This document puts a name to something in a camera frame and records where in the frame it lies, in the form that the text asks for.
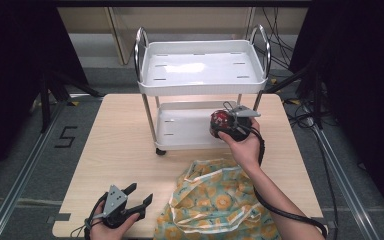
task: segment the tripod leg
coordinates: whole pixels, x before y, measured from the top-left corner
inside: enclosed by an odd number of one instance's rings
[[[91,96],[93,97],[104,97],[105,94],[102,94],[102,93],[99,93],[98,91],[95,91],[94,89],[90,88],[89,86],[87,85],[84,85],[84,84],[81,84],[81,83],[78,83],[76,81],[74,81],[73,79],[71,79],[69,76],[63,74],[63,73],[58,73],[58,72],[52,72],[59,80],[62,80],[68,84],[71,84],[73,86],[75,86],[76,88],[82,90],[83,92],[85,93],[88,93],[90,94]]]
[[[322,79],[320,73],[316,73],[316,79],[314,81],[314,109],[313,118],[319,129],[323,129],[322,126]]]
[[[40,80],[40,98],[42,101],[42,130],[45,132],[48,128],[49,122],[51,121],[51,109],[49,107],[49,96],[48,96],[48,87],[46,83],[46,76],[43,74]]]
[[[304,75],[307,74],[307,70],[308,70],[308,67],[305,67],[305,68],[299,70],[297,73],[286,78],[285,80],[283,80],[279,84],[276,84],[275,86],[273,86],[267,90],[264,90],[264,93],[275,93],[275,92],[279,91],[280,89],[282,89],[282,88],[288,86],[289,84],[295,82],[296,80],[302,78]]]

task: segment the wooden table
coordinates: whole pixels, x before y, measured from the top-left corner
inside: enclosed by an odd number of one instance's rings
[[[194,96],[200,100],[235,100],[230,96]],[[254,105],[256,95],[243,95],[241,103]],[[168,101],[169,97],[160,97]],[[153,98],[149,98],[151,111],[156,116]],[[277,95],[263,95],[257,120],[266,142],[262,168],[295,204],[309,217],[322,217],[313,187],[302,161],[294,135],[282,103]],[[152,204],[146,218],[137,222],[126,237],[151,238],[156,218],[168,203],[175,189],[177,177],[193,160],[230,158],[230,150],[176,150],[166,155],[155,154],[148,119],[140,94],[110,94],[101,105],[91,129],[70,187],[60,209],[60,214],[70,214],[69,221],[56,221],[53,234],[68,237],[83,225],[102,194],[111,184],[124,189],[137,183],[129,195],[127,208],[139,205],[150,193]]]

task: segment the cable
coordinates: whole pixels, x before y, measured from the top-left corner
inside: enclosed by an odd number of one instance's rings
[[[257,50],[257,52],[263,54],[263,56],[266,55],[266,51],[262,50],[261,48],[257,47],[257,46],[254,46],[255,49]],[[277,57],[275,56],[271,56],[271,59],[276,62],[277,64],[279,64],[280,66],[282,66],[283,68],[288,68],[287,66],[287,63],[286,62],[283,62],[282,60],[278,59]]]
[[[319,136],[317,135],[316,131],[313,129],[313,126],[315,126],[314,121],[312,121],[311,125],[308,125],[307,123],[302,122],[302,120],[308,119],[308,118],[310,118],[312,116],[312,112],[305,111],[305,109],[304,109],[304,106],[305,106],[306,103],[307,103],[306,101],[303,101],[303,104],[296,109],[295,117],[292,117],[292,118],[296,119],[296,121],[299,123],[298,126],[300,128],[310,129],[312,131],[313,135],[316,137],[317,145],[319,147],[319,150],[320,150],[320,153],[321,153],[321,156],[322,156],[322,159],[323,159],[323,166],[324,166],[324,170],[325,170],[325,174],[326,174],[327,183],[328,183],[328,186],[329,186],[329,192],[330,192],[330,195],[331,195],[331,198],[332,198],[335,222],[336,222],[337,225],[339,225],[339,217],[338,217],[338,209],[337,209],[337,204],[336,204],[335,193],[333,191],[331,177],[330,177],[330,174],[329,174],[329,170],[328,170],[328,166],[327,166],[327,160],[326,160],[325,153],[323,151],[323,146],[322,146],[321,140],[320,140]],[[297,116],[296,114],[297,114],[297,112],[298,112],[298,110],[300,108],[302,108],[303,111],[305,111],[306,113]],[[336,229],[336,231],[334,231],[333,239],[337,239],[338,231],[339,231],[338,228]]]
[[[292,116],[292,115],[290,115],[290,114],[288,114],[288,113],[286,113],[286,115],[288,116],[288,120],[289,120],[290,122],[293,121],[293,122],[290,123],[291,127],[294,127],[295,125],[298,125],[300,128],[311,128],[311,127],[313,127],[313,126],[315,125],[315,123],[313,122],[313,123],[311,124],[311,126],[310,126],[310,125],[304,123],[303,120],[305,120],[305,119],[307,119],[307,118],[309,118],[309,117],[313,117],[313,112],[306,112],[306,113],[304,113],[304,114],[297,115],[297,114],[298,114],[298,111],[299,111],[300,109],[302,109],[306,104],[308,104],[308,102],[307,102],[307,101],[304,101],[304,100],[301,100],[301,102],[302,102],[303,104],[301,104],[301,105],[295,110],[295,115],[294,115],[294,116]],[[330,111],[325,111],[325,112],[321,112],[320,114],[321,114],[322,116],[329,116],[329,115],[331,115],[331,112],[330,112]],[[327,122],[326,120],[324,120],[324,119],[322,119],[322,118],[321,118],[321,121],[322,121],[323,123],[325,123],[326,125],[329,125],[329,126],[333,126],[333,127],[339,126],[339,123],[336,122],[335,120],[334,120],[335,123],[329,123],[329,122]]]
[[[283,64],[281,64],[281,66],[286,68],[286,69],[288,69],[289,68],[289,63],[291,62],[291,58],[289,57],[289,55],[286,52],[286,50],[288,50],[291,53],[293,53],[293,48],[290,47],[288,44],[286,44],[282,40],[282,38],[279,36],[279,29],[278,29],[278,22],[277,22],[279,8],[277,8],[277,7],[274,8],[274,23],[273,23],[273,25],[272,25],[271,21],[269,20],[269,18],[267,16],[265,8],[262,8],[262,10],[263,10],[264,16],[265,16],[265,18],[267,20],[267,23],[269,24],[269,27],[270,27],[270,30],[271,30],[269,41],[270,41],[270,43],[274,43],[274,44],[279,46],[280,54],[282,55],[283,59],[285,59],[285,61],[283,61]]]
[[[243,125],[240,125],[240,127],[245,129],[245,130],[247,130],[247,131],[249,131],[250,133],[254,134],[258,138],[258,140],[260,141],[260,153],[259,153],[259,156],[258,156],[258,163],[261,166],[261,163],[263,161],[264,152],[265,152],[265,144],[264,144],[263,137],[261,136],[259,131],[257,129],[255,129],[255,128],[253,128],[253,127],[248,128],[248,127],[243,126]],[[320,222],[318,222],[318,221],[316,221],[314,219],[308,218],[308,217],[292,214],[292,213],[280,210],[280,209],[278,209],[276,207],[273,207],[272,205],[270,205],[269,203],[264,201],[264,199],[261,197],[261,195],[255,189],[255,187],[254,187],[254,193],[255,193],[255,196],[257,197],[257,200],[261,203],[261,205],[263,205],[269,211],[271,211],[273,213],[276,213],[276,214],[278,214],[278,215],[280,215],[282,217],[286,217],[286,218],[289,218],[289,219],[292,219],[292,220],[296,220],[296,221],[299,221],[299,222],[304,222],[304,223],[313,225],[313,226],[315,226],[315,227],[317,227],[317,228],[319,228],[321,230],[323,237],[326,239],[326,237],[327,237],[327,230],[323,226],[323,224],[321,224]]]
[[[74,229],[71,232],[70,237],[73,237],[73,233],[76,232],[76,231],[79,231],[77,233],[77,237],[79,237],[79,235],[82,232],[83,228],[86,227],[85,228],[85,239],[90,239],[90,236],[89,236],[90,235],[90,229],[92,229],[92,227],[95,226],[96,224],[102,223],[102,221],[98,221],[98,222],[92,224],[93,216],[95,214],[96,209],[99,206],[99,203],[101,203],[102,201],[107,199],[107,196],[108,196],[108,192],[104,193],[104,195],[102,195],[102,197],[99,198],[99,200],[96,202],[95,206],[93,207],[92,211],[90,212],[89,217],[85,219],[85,224],[83,224],[83,226],[81,226],[81,227],[78,227],[78,228]]]

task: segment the forearm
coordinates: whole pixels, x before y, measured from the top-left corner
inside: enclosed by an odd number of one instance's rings
[[[268,204],[285,212],[305,216],[305,214],[260,168],[245,167],[244,171],[251,178],[255,188]],[[323,239],[319,230],[312,225],[292,220],[275,213],[272,213],[272,217],[282,236],[282,239]]]

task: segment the hand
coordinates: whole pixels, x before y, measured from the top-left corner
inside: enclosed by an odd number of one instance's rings
[[[260,131],[260,124],[251,118],[252,127]],[[228,134],[220,131],[219,137],[225,141],[232,152],[235,161],[244,169],[260,168],[258,164],[258,155],[260,153],[260,141],[257,136],[250,133],[249,136],[240,142],[236,142]]]
[[[103,206],[105,201],[99,203],[98,207],[95,210],[95,215],[102,213]],[[90,239],[91,240],[120,240],[123,238],[124,233],[129,230],[129,228],[136,222],[139,217],[139,213],[135,213],[130,216],[120,227],[111,229],[102,223],[102,219],[97,218],[92,221],[92,225],[94,225],[90,229]]]

